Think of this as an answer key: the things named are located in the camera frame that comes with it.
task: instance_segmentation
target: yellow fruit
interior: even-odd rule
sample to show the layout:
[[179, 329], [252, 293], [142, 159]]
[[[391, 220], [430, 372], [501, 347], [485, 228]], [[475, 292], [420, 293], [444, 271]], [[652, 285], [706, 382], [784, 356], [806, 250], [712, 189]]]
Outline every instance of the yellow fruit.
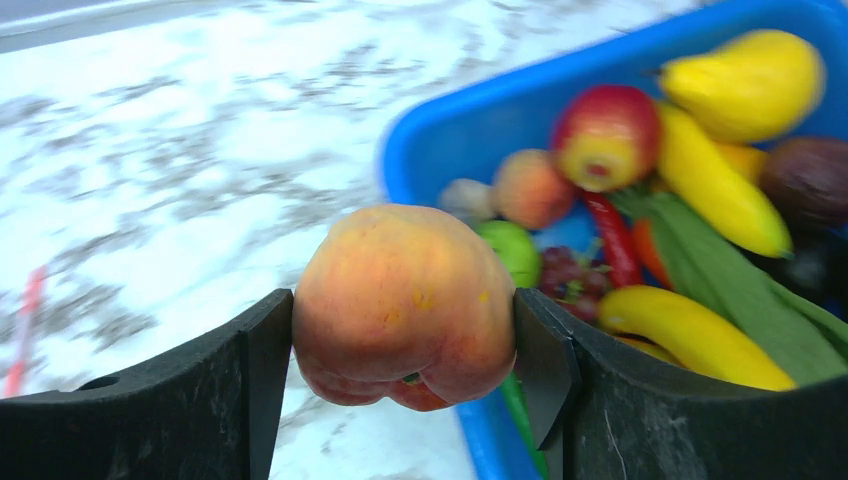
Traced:
[[662, 67], [660, 88], [723, 142], [757, 143], [784, 134], [821, 102], [819, 52], [781, 30], [753, 30], [711, 52]]
[[730, 166], [741, 173], [749, 182], [756, 184], [757, 178], [763, 171], [768, 153], [759, 148], [749, 145], [737, 145], [735, 143], [716, 143], [718, 151]]
[[682, 295], [636, 285], [607, 294], [598, 322], [612, 333], [651, 339], [693, 372], [764, 390], [795, 382], [756, 343], [708, 308]]
[[659, 102], [663, 145], [657, 171], [671, 189], [724, 238], [766, 257], [792, 250], [774, 205], [730, 163], [692, 117]]
[[630, 337], [619, 337], [615, 336], [615, 339], [619, 342], [626, 343], [631, 347], [640, 350], [648, 355], [656, 358], [657, 360], [662, 360], [663, 362], [670, 363], [672, 365], [682, 366], [680, 362], [677, 361], [667, 350], [660, 347], [659, 345], [654, 345], [653, 343], [643, 342], [642, 340], [636, 340], [635, 338]]

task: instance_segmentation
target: green lime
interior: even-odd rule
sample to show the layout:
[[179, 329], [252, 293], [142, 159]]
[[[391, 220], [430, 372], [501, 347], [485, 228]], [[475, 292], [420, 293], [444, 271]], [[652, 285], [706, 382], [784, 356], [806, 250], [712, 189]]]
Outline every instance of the green lime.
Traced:
[[536, 286], [542, 273], [542, 257], [527, 230], [505, 220], [489, 220], [475, 230], [492, 246], [516, 287]]

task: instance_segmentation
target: small peach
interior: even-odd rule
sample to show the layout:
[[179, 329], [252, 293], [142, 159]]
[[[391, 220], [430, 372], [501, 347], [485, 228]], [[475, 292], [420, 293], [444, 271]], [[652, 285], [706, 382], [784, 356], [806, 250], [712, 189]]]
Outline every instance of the small peach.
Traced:
[[504, 160], [495, 175], [494, 204], [507, 220], [528, 230], [545, 228], [574, 206], [574, 185], [559, 174], [550, 153], [526, 149]]

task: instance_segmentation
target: red pepper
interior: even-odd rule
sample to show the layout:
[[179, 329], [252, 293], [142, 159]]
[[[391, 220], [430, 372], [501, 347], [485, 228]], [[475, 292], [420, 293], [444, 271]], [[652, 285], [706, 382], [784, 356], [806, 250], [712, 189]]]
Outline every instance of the red pepper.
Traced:
[[603, 194], [581, 191], [581, 195], [601, 232], [604, 259], [611, 269], [609, 279], [613, 287], [644, 284], [642, 266], [621, 214]]
[[651, 272], [660, 285], [674, 290], [671, 285], [671, 280], [668, 278], [668, 273], [665, 271], [665, 266], [660, 259], [657, 249], [654, 248], [653, 234], [651, 233], [651, 221], [647, 217], [636, 220], [631, 230], [633, 238], [633, 247], [636, 249], [636, 255], [642, 262], [642, 265]]

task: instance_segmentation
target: green vegetable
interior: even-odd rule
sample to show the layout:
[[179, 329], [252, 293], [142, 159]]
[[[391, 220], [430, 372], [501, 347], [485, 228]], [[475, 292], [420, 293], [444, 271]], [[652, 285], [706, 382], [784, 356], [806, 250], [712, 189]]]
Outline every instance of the green vegetable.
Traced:
[[835, 323], [817, 311], [810, 315], [813, 311], [799, 300], [787, 301], [768, 275], [679, 197], [631, 190], [614, 195], [613, 201], [625, 213], [649, 216], [657, 252], [677, 293], [733, 322], [796, 383], [848, 374], [844, 353], [821, 331], [835, 332]]
[[836, 318], [832, 313], [821, 308], [815, 303], [792, 293], [775, 280], [771, 282], [772, 290], [790, 308], [794, 308], [801, 315], [819, 329], [822, 335], [833, 345], [833, 348], [848, 359], [848, 323]]
[[507, 410], [509, 410], [512, 421], [518, 427], [518, 432], [521, 434], [521, 439], [527, 447], [527, 452], [533, 458], [533, 463], [536, 464], [536, 470], [542, 478], [548, 478], [548, 466], [545, 463], [545, 456], [536, 449], [533, 443], [533, 432], [530, 430], [530, 418], [527, 416], [527, 402], [524, 399], [524, 392], [521, 390], [521, 384], [514, 373], [510, 373], [506, 380], [501, 384], [501, 393], [506, 400]]

